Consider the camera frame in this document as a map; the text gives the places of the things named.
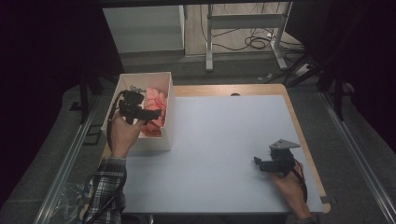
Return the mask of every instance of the black cable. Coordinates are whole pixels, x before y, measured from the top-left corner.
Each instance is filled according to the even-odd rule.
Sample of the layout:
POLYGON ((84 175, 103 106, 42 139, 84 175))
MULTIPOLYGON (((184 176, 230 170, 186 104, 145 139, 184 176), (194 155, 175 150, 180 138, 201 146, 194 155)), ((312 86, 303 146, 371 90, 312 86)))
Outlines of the black cable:
MULTIPOLYGON (((267 6, 268 4, 263 4, 262 5, 262 12, 264 12, 264 10, 266 9, 266 6, 267 6)), ((205 39, 205 41, 207 42, 207 38, 206 38, 206 36, 205 36, 205 32, 204 32, 204 26, 203 26, 203 23, 202 23, 202 5, 200 5, 200 22, 201 22, 201 31, 202 31, 202 35, 204 36, 204 39, 205 39)), ((222 34, 218 34, 218 35, 212 35, 211 34, 211 36, 219 36, 219 35, 225 35, 225 34, 228 34, 228 33, 230 33, 230 32, 234 32, 234 31, 237 31, 237 30, 239 30, 239 29, 233 29, 233 30, 231 30, 231 31, 227 31, 227 32, 224 32, 224 33, 222 33, 222 34)), ((271 42, 271 39, 268 39, 268 38, 265 38, 265 37, 260 37, 260 36, 255 36, 255 31, 256 31, 256 29, 254 29, 254 31, 253 31, 253 33, 251 34, 251 36, 249 36, 249 37, 247 37, 246 39, 245 39, 245 46, 244 47, 242 47, 242 48, 240 48, 240 49, 231 49, 231 48, 228 48, 228 47, 226 47, 226 46, 223 46, 223 45, 220 45, 220 44, 213 44, 212 43, 212 45, 213 46, 219 46, 219 47, 221 47, 221 48, 225 48, 225 49, 228 49, 228 50, 233 50, 233 51, 238 51, 238 50, 242 50, 242 49, 246 49, 246 48, 248 48, 248 47, 252 47, 252 48, 254 48, 254 49, 265 49, 265 47, 267 47, 269 44, 270 44, 270 42, 271 42), (257 44, 257 43, 263 43, 263 46, 261 46, 261 47, 258 47, 258 46, 255 46, 254 44, 257 44)))
POLYGON ((277 13, 277 10, 279 9, 279 5, 280 5, 280 2, 277 3, 276 13, 277 13))
POLYGON ((230 14, 230 13, 227 11, 227 8, 225 8, 225 4, 224 4, 224 10, 227 12, 227 14, 230 14))
MULTIPOLYGON (((225 5, 225 4, 224 4, 224 5, 225 5)), ((257 5, 258 5, 258 3, 256 3, 256 5, 254 5, 254 8, 256 8, 257 5)), ((251 12, 254 10, 254 8, 250 10, 250 14, 251 14, 251 12)))
MULTIPOLYGON (((290 68, 290 71, 291 71, 291 72, 294 71, 294 69, 297 67, 297 65, 299 65, 300 62, 302 62, 303 59, 306 58, 306 56, 307 56, 307 54, 306 54, 306 52, 305 52, 305 53, 303 54, 303 56, 301 56, 301 57, 293 64, 293 66, 290 68)), ((286 85, 286 83, 288 82, 288 78, 289 78, 291 72, 289 72, 289 73, 287 73, 287 74, 285 75, 285 79, 284 79, 283 82, 282 82, 283 85, 286 85)))
MULTIPOLYGON (((304 58, 305 56, 306 56, 306 55, 303 55, 303 56, 300 57, 296 62, 302 61, 303 58, 304 58)), ((285 80, 283 81, 283 84, 285 84, 286 81, 287 81, 288 78, 289 78, 290 73, 291 73, 292 71, 294 71, 294 69, 295 69, 296 66, 297 66, 297 63, 295 63, 292 67, 290 67, 288 70, 284 71, 283 73, 281 73, 281 74, 279 74, 279 75, 276 75, 276 76, 273 76, 273 77, 270 77, 268 80, 264 81, 262 84, 267 84, 267 83, 269 83, 270 81, 272 81, 272 80, 274 80, 274 79, 277 79, 277 78, 279 78, 279 77, 282 77, 282 76, 285 76, 285 80)))
POLYGON ((119 101, 121 95, 124 93, 125 93, 125 91, 119 92, 119 94, 117 95, 116 99, 113 102, 113 105, 111 106, 110 113, 108 114, 108 117, 107 117, 106 138, 107 138, 107 144, 108 144, 108 147, 110 148, 110 150, 113 147, 112 142, 111 142, 111 127, 113 124, 113 118, 114 118, 114 114, 116 113, 117 102, 119 101))
POLYGON ((290 44, 290 45, 302 45, 302 44, 298 44, 298 43, 285 42, 285 41, 282 41, 282 40, 280 42, 282 42, 284 44, 290 44))
POLYGON ((297 164, 300 167, 301 175, 294 168, 291 171, 297 176, 298 180, 300 181, 301 188, 303 189, 304 201, 306 202, 308 199, 308 190, 307 190, 306 184, 305 184, 304 171, 303 171, 303 167, 301 166, 301 164, 298 161, 297 161, 297 164))

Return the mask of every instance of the human hand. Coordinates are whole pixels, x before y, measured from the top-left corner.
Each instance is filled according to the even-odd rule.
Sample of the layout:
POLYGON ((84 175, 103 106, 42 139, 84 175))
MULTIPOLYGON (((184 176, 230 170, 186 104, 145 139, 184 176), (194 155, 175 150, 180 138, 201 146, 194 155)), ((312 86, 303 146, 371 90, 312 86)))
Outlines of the human hand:
MULTIPOLYGON (((303 176, 303 165, 301 163, 296 162, 295 169, 300 176, 303 176)), ((312 217, 304 201, 304 193, 300 180, 293 172, 289 172, 285 177, 279 177, 275 173, 269 173, 269 175, 274 180, 276 187, 285 197, 298 220, 312 217)))
POLYGON ((129 148, 136 142, 144 123, 144 120, 138 120, 136 124, 130 125, 119 112, 114 114, 111 126, 111 157, 126 158, 129 148))

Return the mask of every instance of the wrist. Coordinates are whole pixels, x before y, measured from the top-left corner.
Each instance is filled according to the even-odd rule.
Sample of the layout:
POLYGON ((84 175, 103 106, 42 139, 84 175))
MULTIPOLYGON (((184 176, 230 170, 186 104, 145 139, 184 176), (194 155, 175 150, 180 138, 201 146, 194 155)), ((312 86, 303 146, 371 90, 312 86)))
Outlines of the wrist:
POLYGON ((116 157, 116 158, 123 158, 125 159, 127 156, 128 152, 125 152, 123 150, 116 150, 115 148, 111 151, 110 157, 116 157))
POLYGON ((290 207, 297 220, 312 217, 311 212, 309 212, 308 205, 306 205, 304 202, 291 204, 290 207))

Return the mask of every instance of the plaid shirt sleeve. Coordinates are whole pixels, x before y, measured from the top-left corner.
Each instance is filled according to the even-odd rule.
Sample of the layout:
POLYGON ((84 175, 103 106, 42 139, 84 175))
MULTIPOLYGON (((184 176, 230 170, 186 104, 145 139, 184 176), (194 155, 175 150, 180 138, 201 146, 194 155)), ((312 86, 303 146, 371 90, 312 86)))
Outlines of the plaid shirt sleeve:
MULTIPOLYGON (((122 158, 104 158, 92 179, 92 202, 85 218, 89 221, 111 198, 117 186, 126 177, 126 160, 122 158)), ((107 210, 93 223, 121 223, 121 212, 125 208, 125 197, 121 191, 107 210)))
POLYGON ((313 217, 309 217, 303 220, 298 220, 295 224, 316 224, 316 222, 313 217))

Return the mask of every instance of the wire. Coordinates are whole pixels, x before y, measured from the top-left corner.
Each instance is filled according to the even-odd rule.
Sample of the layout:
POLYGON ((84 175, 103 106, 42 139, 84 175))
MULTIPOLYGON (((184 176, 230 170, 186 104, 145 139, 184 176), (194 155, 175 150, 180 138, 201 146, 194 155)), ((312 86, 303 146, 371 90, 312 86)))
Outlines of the wire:
POLYGON ((303 49, 288 49, 281 45, 279 45, 279 48, 282 49, 284 52, 289 52, 289 53, 304 53, 305 52, 305 50, 303 50, 303 49))
POLYGON ((298 44, 298 43, 289 43, 289 42, 285 42, 285 41, 282 41, 282 40, 280 42, 282 42, 284 44, 290 44, 290 45, 303 45, 303 44, 298 44))
POLYGON ((279 5, 280 5, 280 2, 277 3, 276 13, 277 13, 277 10, 279 9, 279 5))
MULTIPOLYGON (((256 3, 256 5, 254 6, 254 8, 257 8, 257 5, 258 5, 258 3, 256 3)), ((254 10, 254 8, 250 10, 250 14, 251 14, 251 12, 254 10)))
POLYGON ((225 8, 225 4, 224 4, 224 10, 227 12, 227 14, 230 14, 230 13, 227 11, 227 8, 225 8))
POLYGON ((285 75, 285 79, 283 80, 282 84, 286 85, 288 83, 288 78, 290 77, 290 74, 296 69, 296 67, 302 62, 305 58, 307 57, 307 54, 304 53, 303 56, 301 56, 289 69, 289 72, 285 75))
MULTIPOLYGON (((262 5, 262 13, 265 11, 267 6, 268 6, 268 4, 263 4, 262 5)), ((207 38, 205 36, 204 26, 203 26, 203 22, 202 22, 202 5, 200 5, 200 22, 201 22, 202 35, 204 36, 204 39, 207 42, 207 38)), ((221 33, 221 34, 217 34, 217 35, 212 35, 211 34, 211 36, 216 37, 216 36, 220 36, 220 35, 226 35, 228 33, 231 33, 231 32, 237 31, 237 30, 240 30, 240 29, 233 29, 233 30, 221 33)), ((232 49, 232 48, 228 48, 226 46, 220 45, 220 44, 212 44, 212 45, 213 46, 218 46, 218 47, 221 47, 221 48, 224 48, 224 49, 228 49, 228 50, 233 50, 233 51, 246 49, 248 47, 252 47, 253 49, 265 49, 270 44, 272 38, 268 39, 268 38, 265 38, 265 37, 255 36, 256 34, 258 34, 258 33, 256 33, 256 30, 257 30, 257 28, 255 28, 253 32, 250 32, 250 36, 248 36, 245 39, 245 46, 240 48, 240 49, 232 49)))
POLYGON ((285 83, 288 81, 289 75, 294 71, 294 69, 295 69, 295 67, 297 66, 297 64, 298 64, 299 62, 301 62, 301 61, 304 59, 304 57, 306 57, 306 54, 304 54, 303 56, 301 56, 301 57, 296 61, 296 63, 295 63, 294 65, 292 65, 288 70, 284 71, 283 73, 281 73, 281 74, 279 74, 279 75, 270 77, 268 80, 266 80, 266 81, 263 82, 262 84, 267 84, 267 83, 271 82, 272 80, 277 79, 277 78, 282 77, 282 76, 285 76, 285 79, 283 80, 283 84, 285 84, 285 83))

